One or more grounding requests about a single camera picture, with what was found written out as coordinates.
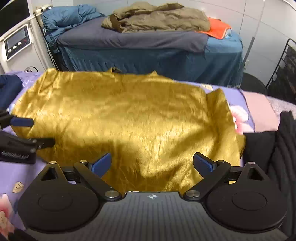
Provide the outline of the gold satin jacket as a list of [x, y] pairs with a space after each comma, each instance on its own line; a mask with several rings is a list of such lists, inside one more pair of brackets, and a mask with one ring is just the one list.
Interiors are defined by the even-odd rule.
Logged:
[[206, 93], [155, 72], [49, 69], [12, 112], [35, 122], [15, 128], [19, 137], [55, 139], [38, 152], [45, 161], [71, 166], [110, 153], [103, 180], [120, 193], [184, 193], [202, 178], [193, 167], [196, 152], [238, 166], [245, 145], [222, 90]]

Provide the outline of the navy blue folded garment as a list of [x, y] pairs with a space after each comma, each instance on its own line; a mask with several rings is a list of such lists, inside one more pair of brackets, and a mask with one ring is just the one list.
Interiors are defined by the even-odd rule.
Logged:
[[1, 110], [6, 110], [16, 96], [21, 92], [23, 83], [17, 75], [1, 75], [0, 78], [0, 105]]

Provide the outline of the black quilted jacket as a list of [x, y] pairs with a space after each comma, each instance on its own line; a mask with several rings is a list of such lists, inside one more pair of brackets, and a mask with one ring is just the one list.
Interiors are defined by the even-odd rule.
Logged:
[[290, 111], [280, 113], [276, 131], [244, 133], [244, 162], [255, 162], [275, 183], [287, 201], [281, 226], [286, 235], [295, 234], [295, 119]]

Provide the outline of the white machine with screen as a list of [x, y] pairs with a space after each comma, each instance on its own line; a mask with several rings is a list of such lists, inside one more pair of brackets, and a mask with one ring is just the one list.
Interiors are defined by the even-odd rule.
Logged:
[[42, 30], [41, 14], [31, 1], [8, 1], [1, 8], [1, 70], [43, 73], [54, 67]]

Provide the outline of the blue covered bed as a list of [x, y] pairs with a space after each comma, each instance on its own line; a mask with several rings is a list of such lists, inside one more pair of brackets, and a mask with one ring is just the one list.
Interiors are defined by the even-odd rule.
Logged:
[[178, 49], [100, 49], [88, 50], [57, 44], [51, 49], [64, 71], [107, 71], [117, 68], [122, 73], [159, 75], [180, 81], [238, 87], [243, 77], [243, 46], [232, 31], [222, 40], [208, 36], [203, 53]]

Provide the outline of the light blue duvet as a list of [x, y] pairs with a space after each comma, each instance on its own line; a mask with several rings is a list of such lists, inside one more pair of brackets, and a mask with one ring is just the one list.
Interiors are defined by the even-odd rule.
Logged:
[[49, 48], [57, 53], [57, 40], [66, 31], [83, 23], [105, 16], [88, 4], [77, 6], [55, 6], [43, 12], [43, 31]]

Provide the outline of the grey blanket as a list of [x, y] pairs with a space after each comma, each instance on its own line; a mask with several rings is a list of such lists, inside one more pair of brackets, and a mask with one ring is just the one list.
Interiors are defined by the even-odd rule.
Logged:
[[119, 33], [101, 26], [96, 18], [64, 32], [57, 44], [88, 50], [100, 49], [178, 49], [203, 53], [209, 37], [196, 32]]

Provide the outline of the orange cloth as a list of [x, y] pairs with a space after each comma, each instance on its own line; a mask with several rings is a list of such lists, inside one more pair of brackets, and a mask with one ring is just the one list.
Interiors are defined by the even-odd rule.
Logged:
[[206, 34], [210, 37], [216, 38], [218, 40], [224, 39], [226, 36], [230, 36], [232, 34], [232, 28], [229, 24], [215, 18], [208, 17], [210, 23], [210, 30], [198, 31], [198, 33]]

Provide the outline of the olive green jacket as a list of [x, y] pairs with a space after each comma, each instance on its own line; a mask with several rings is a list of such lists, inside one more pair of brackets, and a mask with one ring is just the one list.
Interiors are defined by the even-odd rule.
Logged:
[[208, 17], [199, 9], [187, 8], [178, 3], [154, 6], [143, 1], [115, 10], [112, 15], [103, 20], [101, 26], [119, 33], [207, 32], [211, 28]]

